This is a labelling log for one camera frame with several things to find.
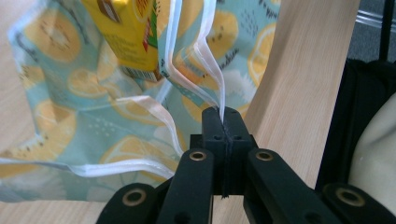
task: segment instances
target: yellow fruit pattern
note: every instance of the yellow fruit pattern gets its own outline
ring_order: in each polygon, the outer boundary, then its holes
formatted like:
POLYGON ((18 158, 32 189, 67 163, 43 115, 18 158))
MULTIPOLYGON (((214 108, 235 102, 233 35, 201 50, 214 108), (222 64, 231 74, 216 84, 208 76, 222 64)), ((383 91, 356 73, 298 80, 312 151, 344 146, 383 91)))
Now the yellow fruit pattern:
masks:
POLYGON ((76 59, 81 44, 75 26, 58 10, 48 9, 24 32, 45 55, 69 63, 76 59))
POLYGON ((271 2, 276 6, 280 6, 281 0, 271 0, 271 2))
POLYGON ((147 171, 142 171, 140 174, 142 176, 148 177, 149 179, 152 179, 152 180, 154 180, 154 181, 156 181, 158 183, 163 183, 163 182, 166 181, 166 179, 163 178, 162 176, 156 175, 156 174, 153 174, 153 173, 150 173, 150 172, 147 172, 147 171))
POLYGON ((238 37, 238 19, 231 12, 216 10, 212 29, 206 38, 215 59, 225 55, 238 37))
POLYGON ((107 90, 108 95, 113 99, 117 100, 124 96, 124 92, 120 90, 119 86, 114 83, 107 82, 103 85, 103 88, 107 90))
POLYGON ((250 104, 245 104, 242 106, 239 106, 236 110, 241 114, 242 119, 245 118, 245 116, 247 115, 248 112, 248 107, 250 106, 250 104))
MULTIPOLYGON (((34 116, 41 137, 24 146, 5 151, 0 157, 24 161, 53 161, 64 151, 76 133, 75 111, 47 100, 35 108, 34 116)), ((17 175, 36 168, 35 165, 8 167, 9 169, 0 169, 0 177, 17 175)))
POLYGON ((40 67, 25 65, 20 74, 21 82, 26 90, 44 81, 44 73, 40 67))
POLYGON ((181 5, 180 21, 178 22, 177 38, 181 37, 191 27, 200 14, 204 0, 183 1, 181 5))
POLYGON ((276 24, 270 24, 263 28, 256 40, 253 51, 247 58, 247 68, 254 84, 258 87, 262 81, 262 75, 267 68, 270 51, 275 36, 276 24))
POLYGON ((192 100, 185 97, 184 95, 181 96, 181 102, 183 103, 184 107, 189 112, 190 116, 197 122, 202 122, 202 111, 207 109, 209 105, 207 103, 203 103, 201 106, 196 105, 192 100))
POLYGON ((112 107, 124 118, 142 123, 162 126, 163 123, 151 115, 146 108, 134 101, 110 101, 112 107))
POLYGON ((114 70, 117 68, 117 57, 113 50, 104 40, 100 54, 97 67, 97 77, 99 81, 105 80, 113 75, 114 70))
POLYGON ((170 0, 156 0, 157 7, 155 8, 155 15, 157 16, 157 36, 160 37, 163 34, 163 30, 166 28, 169 22, 169 7, 171 5, 170 0))
POLYGON ((217 91, 219 89, 219 86, 216 83, 215 79, 206 73, 206 70, 201 66, 200 63, 195 60, 193 55, 190 53, 188 53, 188 56, 186 58, 182 58, 181 52, 179 52, 175 58, 175 68, 195 85, 208 88, 213 91, 217 91), (199 71, 193 72, 192 68, 187 66, 185 62, 193 64, 195 69, 198 69, 199 71))
POLYGON ((178 143, 180 144, 181 150, 186 151, 187 145, 186 145, 186 141, 184 141, 183 133, 181 133, 181 131, 178 128, 176 128, 176 132, 177 132, 178 143))
POLYGON ((176 170, 177 168, 177 162, 169 159, 169 156, 163 154, 160 148, 134 135, 128 135, 122 138, 103 155, 99 163, 103 164, 133 159, 159 159, 160 163, 171 170, 176 170))
POLYGON ((96 74, 79 68, 72 72, 67 79, 67 88, 77 96, 98 98, 107 93, 106 88, 99 85, 96 74))

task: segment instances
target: light wood panel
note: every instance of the light wood panel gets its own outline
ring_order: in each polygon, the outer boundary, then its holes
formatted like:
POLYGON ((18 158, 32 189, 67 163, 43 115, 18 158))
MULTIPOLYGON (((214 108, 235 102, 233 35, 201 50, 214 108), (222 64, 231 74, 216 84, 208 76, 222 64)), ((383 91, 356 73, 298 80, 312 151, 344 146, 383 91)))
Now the light wood panel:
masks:
MULTIPOLYGON (((6 30, 30 0, 0 6, 0 150, 34 133, 6 30)), ((283 0, 267 71, 247 126, 311 187, 318 174, 359 0, 283 0)), ((215 199, 214 223, 248 223, 241 197, 215 199)), ((94 223, 104 203, 0 203, 0 223, 94 223)))

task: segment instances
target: fabric bag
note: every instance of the fabric bag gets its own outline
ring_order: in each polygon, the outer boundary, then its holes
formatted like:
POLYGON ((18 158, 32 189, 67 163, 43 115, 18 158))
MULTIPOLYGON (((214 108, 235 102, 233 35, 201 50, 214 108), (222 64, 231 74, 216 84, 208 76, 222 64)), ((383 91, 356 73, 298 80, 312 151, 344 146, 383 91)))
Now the fabric bag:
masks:
POLYGON ((205 108, 246 113, 279 3, 157 0, 153 10, 158 83, 121 72, 78 0, 40 0, 10 29, 36 135, 0 154, 0 200, 106 202, 133 182, 158 186, 205 108))

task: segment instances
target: brass grommet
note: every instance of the brass grommet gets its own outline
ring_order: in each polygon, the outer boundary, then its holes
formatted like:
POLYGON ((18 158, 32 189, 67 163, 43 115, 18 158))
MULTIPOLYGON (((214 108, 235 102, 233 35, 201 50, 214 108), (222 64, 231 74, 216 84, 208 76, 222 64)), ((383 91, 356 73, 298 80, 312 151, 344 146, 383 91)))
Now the brass grommet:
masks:
POLYGON ((335 195, 337 195, 337 198, 341 202, 347 203, 351 206, 362 207, 366 204, 363 197, 351 189, 339 188, 335 191, 335 195))
POLYGON ((190 159, 192 159, 193 161, 203 161, 204 159, 206 159, 206 153, 202 151, 194 151, 190 153, 190 159))
POLYGON ((142 189, 131 189, 124 194, 124 196, 122 197, 122 202, 126 206, 130 206, 130 207, 137 206, 146 200, 146 196, 147 196, 146 192, 142 189), (131 196, 133 194, 136 194, 140 197, 136 199, 132 199, 131 196))
POLYGON ((266 151, 260 151, 256 153, 256 158, 261 161, 271 161, 274 159, 273 155, 266 151))

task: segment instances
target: yellow package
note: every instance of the yellow package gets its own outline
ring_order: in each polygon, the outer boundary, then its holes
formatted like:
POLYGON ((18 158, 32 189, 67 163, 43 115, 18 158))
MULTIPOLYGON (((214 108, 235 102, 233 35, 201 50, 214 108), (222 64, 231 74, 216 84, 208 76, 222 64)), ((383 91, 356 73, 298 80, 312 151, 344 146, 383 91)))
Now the yellow package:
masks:
POLYGON ((155 0, 82 0, 124 73, 158 81, 155 0))

